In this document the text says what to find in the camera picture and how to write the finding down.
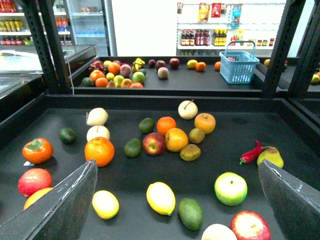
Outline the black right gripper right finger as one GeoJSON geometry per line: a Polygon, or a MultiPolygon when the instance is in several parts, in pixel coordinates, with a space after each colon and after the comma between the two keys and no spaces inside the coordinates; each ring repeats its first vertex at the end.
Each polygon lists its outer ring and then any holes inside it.
{"type": "Polygon", "coordinates": [[[284,237],[287,240],[318,240],[320,192],[268,160],[260,163],[258,175],[284,237]]]}

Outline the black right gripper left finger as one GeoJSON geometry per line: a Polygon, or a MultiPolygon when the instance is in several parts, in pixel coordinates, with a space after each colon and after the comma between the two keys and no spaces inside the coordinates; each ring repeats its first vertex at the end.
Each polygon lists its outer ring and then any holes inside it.
{"type": "Polygon", "coordinates": [[[98,167],[91,159],[0,226],[2,240],[77,240],[92,202],[98,167]]]}

